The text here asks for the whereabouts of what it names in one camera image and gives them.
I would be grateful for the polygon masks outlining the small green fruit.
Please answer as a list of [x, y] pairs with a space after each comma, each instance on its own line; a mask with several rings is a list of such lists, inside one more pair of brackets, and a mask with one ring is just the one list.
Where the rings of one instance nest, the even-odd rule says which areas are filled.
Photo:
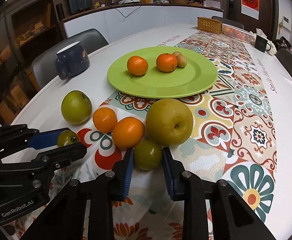
[[143, 140], [134, 148], [134, 162], [145, 171], [156, 169], [162, 160], [162, 146], [152, 140]]
[[57, 137], [58, 147], [63, 147], [78, 142], [80, 142], [79, 136], [71, 130], [65, 130]]

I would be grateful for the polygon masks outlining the large green apple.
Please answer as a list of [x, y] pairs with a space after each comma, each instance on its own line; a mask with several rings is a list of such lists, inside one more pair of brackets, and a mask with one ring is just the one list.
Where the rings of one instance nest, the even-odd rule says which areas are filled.
[[82, 91], [73, 90], [63, 98], [61, 113], [65, 121], [72, 125], [79, 125], [91, 116], [92, 103]]

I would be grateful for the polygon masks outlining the small orange tangerine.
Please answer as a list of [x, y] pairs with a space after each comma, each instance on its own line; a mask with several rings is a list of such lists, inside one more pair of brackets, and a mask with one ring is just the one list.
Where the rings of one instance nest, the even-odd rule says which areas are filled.
[[108, 107], [97, 109], [93, 114], [93, 123], [100, 132], [109, 133], [117, 124], [117, 115], [114, 110]]
[[144, 137], [145, 126], [143, 122], [132, 116], [120, 120], [112, 132], [114, 144], [120, 150], [134, 148]]

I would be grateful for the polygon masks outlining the orange tangerine with stem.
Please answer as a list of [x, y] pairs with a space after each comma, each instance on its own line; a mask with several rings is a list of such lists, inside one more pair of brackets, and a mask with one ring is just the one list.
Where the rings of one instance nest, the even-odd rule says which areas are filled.
[[164, 53], [157, 57], [157, 68], [165, 73], [173, 72], [178, 65], [177, 58], [173, 54]]

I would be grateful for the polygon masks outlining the brown longan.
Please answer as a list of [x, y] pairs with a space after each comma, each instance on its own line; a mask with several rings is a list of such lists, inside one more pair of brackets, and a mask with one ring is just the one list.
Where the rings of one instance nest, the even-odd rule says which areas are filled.
[[188, 63], [187, 58], [183, 56], [182, 54], [177, 55], [176, 58], [177, 58], [177, 66], [180, 68], [185, 68], [185, 66]]
[[173, 55], [174, 55], [175, 57], [177, 57], [177, 56], [179, 56], [179, 55], [182, 55], [182, 53], [180, 53], [179, 51], [175, 51], [175, 52], [173, 52]]

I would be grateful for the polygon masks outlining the patterned table runner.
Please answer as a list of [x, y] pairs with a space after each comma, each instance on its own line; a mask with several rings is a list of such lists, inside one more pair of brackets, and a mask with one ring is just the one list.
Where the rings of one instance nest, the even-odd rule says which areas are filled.
[[[68, 82], [52, 80], [14, 120], [41, 131], [65, 127], [61, 114], [64, 96], [84, 92], [94, 108], [108, 107], [119, 119], [144, 121], [154, 99], [113, 89], [106, 74], [113, 62], [138, 49], [138, 36], [113, 43], [93, 53], [90, 68]], [[166, 45], [147, 44], [149, 64], [158, 55], [182, 51], [207, 58], [217, 69], [216, 83], [203, 93], [182, 98], [194, 118], [190, 138], [172, 147], [173, 158], [186, 170], [208, 181], [224, 179], [265, 221], [274, 197], [277, 150], [271, 107], [261, 78], [246, 47], [229, 37], [198, 31], [177, 35]], [[181, 239], [183, 203], [167, 193], [162, 168], [134, 169], [129, 195], [114, 202], [115, 239]]]

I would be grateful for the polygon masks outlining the grey chair near left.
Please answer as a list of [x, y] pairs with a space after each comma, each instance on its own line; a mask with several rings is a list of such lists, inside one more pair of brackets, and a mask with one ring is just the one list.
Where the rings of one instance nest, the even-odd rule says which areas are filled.
[[75, 34], [39, 55], [32, 62], [32, 70], [40, 88], [53, 78], [70, 79], [90, 66], [89, 54], [108, 45], [96, 29]]

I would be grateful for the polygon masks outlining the grey chair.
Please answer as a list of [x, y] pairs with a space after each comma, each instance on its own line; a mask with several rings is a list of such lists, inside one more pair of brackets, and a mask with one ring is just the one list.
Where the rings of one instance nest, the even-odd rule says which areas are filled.
[[285, 48], [280, 48], [275, 56], [292, 77], [292, 53]]
[[108, 45], [96, 29], [75, 34], [39, 55], [32, 62], [32, 70], [40, 88], [53, 78], [70, 79], [90, 66], [89, 54]]

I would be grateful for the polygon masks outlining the dark blue mug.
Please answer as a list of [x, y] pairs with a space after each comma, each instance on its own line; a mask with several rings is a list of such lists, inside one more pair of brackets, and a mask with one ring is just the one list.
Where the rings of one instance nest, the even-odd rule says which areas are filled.
[[80, 41], [69, 44], [57, 53], [55, 67], [61, 80], [77, 76], [90, 66], [90, 60]]

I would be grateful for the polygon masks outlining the large yellow-green pear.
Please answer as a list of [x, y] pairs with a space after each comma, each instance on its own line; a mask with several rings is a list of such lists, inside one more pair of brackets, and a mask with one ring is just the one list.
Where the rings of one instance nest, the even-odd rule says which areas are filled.
[[149, 108], [145, 125], [149, 137], [162, 146], [181, 145], [193, 130], [190, 109], [176, 99], [161, 99]]

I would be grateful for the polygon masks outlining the grey chair right far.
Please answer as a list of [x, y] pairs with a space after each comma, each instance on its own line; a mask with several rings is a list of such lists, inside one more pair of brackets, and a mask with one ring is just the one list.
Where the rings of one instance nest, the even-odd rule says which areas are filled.
[[292, 77], [292, 53], [285, 48], [280, 48], [275, 56]]

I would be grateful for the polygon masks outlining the black mug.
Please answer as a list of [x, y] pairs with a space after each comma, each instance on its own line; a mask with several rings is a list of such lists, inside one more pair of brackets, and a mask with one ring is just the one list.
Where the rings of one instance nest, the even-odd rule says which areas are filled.
[[268, 43], [266, 38], [256, 35], [254, 48], [264, 53], [271, 50], [271, 45]]

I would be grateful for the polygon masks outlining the woven wicker box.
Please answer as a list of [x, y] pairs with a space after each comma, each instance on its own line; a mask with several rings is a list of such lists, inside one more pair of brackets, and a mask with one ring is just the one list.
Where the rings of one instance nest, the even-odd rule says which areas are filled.
[[198, 30], [220, 34], [222, 32], [222, 22], [212, 18], [198, 17]]

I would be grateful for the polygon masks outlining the grey chair far end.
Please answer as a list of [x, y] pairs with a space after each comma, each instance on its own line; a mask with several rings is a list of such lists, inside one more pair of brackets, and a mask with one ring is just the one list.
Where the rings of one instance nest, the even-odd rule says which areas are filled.
[[236, 21], [232, 21], [232, 20], [229, 20], [227, 18], [222, 18], [222, 17], [219, 17], [219, 16], [212, 16], [211, 19], [221, 21], [224, 24], [228, 24], [228, 25], [240, 28], [240, 29], [244, 29], [244, 25], [242, 23], [239, 23], [239, 22], [236, 22]]

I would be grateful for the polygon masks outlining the red fu door poster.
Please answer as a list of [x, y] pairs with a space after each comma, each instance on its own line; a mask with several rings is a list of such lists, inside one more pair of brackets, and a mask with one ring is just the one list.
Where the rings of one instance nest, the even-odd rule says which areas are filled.
[[259, 20], [260, 0], [241, 0], [241, 13]]

